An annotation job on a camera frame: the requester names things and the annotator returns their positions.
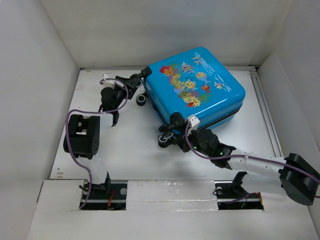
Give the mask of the blue kids suitcase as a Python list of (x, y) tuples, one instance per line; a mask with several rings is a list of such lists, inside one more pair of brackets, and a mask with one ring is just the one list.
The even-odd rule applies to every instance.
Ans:
[(150, 64), (131, 78), (144, 87), (137, 104), (150, 101), (162, 121), (161, 148), (179, 143), (190, 116), (199, 120), (199, 130), (224, 124), (240, 110), (246, 96), (244, 87), (205, 47)]

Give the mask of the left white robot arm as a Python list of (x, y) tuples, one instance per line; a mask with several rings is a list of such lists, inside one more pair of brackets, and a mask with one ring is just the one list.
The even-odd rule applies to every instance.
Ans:
[(98, 111), (72, 109), (65, 120), (63, 149), (79, 167), (88, 172), (88, 183), (82, 187), (89, 194), (107, 198), (111, 194), (111, 180), (98, 157), (100, 131), (118, 123), (119, 110), (131, 100), (142, 85), (142, 75), (133, 74), (129, 78), (107, 75), (99, 82), (103, 85), (100, 92), (101, 104)]

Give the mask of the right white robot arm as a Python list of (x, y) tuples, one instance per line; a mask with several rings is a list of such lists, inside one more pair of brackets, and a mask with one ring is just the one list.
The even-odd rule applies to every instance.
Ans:
[(173, 144), (183, 152), (192, 151), (216, 167), (275, 180), (294, 202), (311, 206), (317, 198), (320, 174), (303, 157), (290, 153), (287, 157), (263, 158), (221, 143), (211, 130), (187, 130), (174, 138)]

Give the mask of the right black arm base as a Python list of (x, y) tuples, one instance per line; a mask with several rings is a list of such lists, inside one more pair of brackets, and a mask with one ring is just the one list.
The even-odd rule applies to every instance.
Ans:
[(260, 192), (248, 192), (243, 188), (246, 171), (238, 172), (232, 180), (214, 182), (212, 192), (216, 196), (218, 210), (263, 210)]

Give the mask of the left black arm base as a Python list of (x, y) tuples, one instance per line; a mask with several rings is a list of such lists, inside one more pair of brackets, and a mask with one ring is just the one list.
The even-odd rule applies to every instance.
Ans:
[(127, 204), (128, 181), (111, 180), (107, 173), (104, 183), (92, 184), (86, 180), (79, 188), (82, 195), (79, 208), (86, 211), (125, 211)]

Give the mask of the aluminium frame rail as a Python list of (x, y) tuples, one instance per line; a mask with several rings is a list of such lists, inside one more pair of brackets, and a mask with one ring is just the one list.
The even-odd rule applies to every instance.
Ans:
[(268, 132), (268, 136), (272, 145), (273, 152), (275, 156), (282, 157), (283, 156), (282, 147), (279, 142), (279, 138), (271, 117), (271, 113), (268, 108), (267, 101), (265, 99), (265, 95), (264, 95), (264, 92), (260, 83), (260, 79), (258, 76), (257, 68), (255, 66), (250, 66), (249, 74), (250, 74), (252, 85), (257, 97), (259, 107), (260, 107), (262, 118), (264, 120), (264, 124)]

